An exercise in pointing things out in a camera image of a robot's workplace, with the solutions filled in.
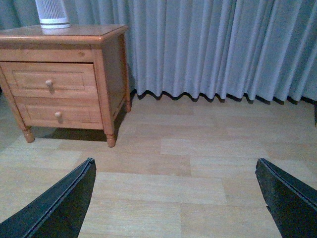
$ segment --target wooden knob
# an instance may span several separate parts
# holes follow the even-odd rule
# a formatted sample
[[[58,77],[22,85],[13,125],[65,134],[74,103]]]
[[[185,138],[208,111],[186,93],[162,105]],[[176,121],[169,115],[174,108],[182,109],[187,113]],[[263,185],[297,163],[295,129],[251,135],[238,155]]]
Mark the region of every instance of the wooden knob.
[[[48,86],[48,87],[52,87],[53,86],[53,82],[49,79],[49,80],[46,80],[45,81],[45,84]]]
[[[60,112],[60,111],[56,112],[56,113],[55,113],[55,117],[56,117],[56,118],[61,118],[61,112]]]

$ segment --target curtain fold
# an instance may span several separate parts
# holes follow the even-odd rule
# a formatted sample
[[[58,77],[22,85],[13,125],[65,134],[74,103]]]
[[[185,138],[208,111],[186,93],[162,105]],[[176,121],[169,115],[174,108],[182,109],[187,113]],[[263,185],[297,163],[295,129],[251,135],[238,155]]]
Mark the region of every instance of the curtain fold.
[[[127,24],[131,87],[193,98],[317,100],[316,0],[66,0],[72,24]],[[39,24],[3,0],[2,29]]]

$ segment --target white curtain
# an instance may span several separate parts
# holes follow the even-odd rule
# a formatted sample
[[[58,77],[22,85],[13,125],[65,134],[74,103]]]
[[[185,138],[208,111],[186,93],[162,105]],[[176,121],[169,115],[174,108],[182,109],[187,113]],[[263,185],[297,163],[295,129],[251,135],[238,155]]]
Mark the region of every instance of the white curtain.
[[[4,0],[3,28],[36,24]],[[132,87],[174,97],[317,100],[316,0],[65,0],[73,24],[127,24]]]

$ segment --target wooden floor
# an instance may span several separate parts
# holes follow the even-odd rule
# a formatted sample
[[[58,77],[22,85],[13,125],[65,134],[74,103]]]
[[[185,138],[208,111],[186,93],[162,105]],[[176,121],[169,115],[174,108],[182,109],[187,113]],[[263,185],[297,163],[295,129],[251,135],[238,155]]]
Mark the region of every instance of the wooden floor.
[[[1,95],[0,222],[87,157],[97,178],[81,238],[281,237],[255,176],[259,157],[317,188],[317,128],[305,102],[134,97],[114,148],[33,131],[27,144]]]

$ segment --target nightstand top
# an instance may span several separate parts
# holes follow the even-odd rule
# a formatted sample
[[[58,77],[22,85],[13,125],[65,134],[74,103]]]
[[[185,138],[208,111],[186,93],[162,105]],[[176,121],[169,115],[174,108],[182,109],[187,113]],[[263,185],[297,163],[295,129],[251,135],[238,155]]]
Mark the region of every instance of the nightstand top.
[[[0,31],[0,44],[100,44],[127,29],[126,25],[72,25],[62,29],[26,26]]]

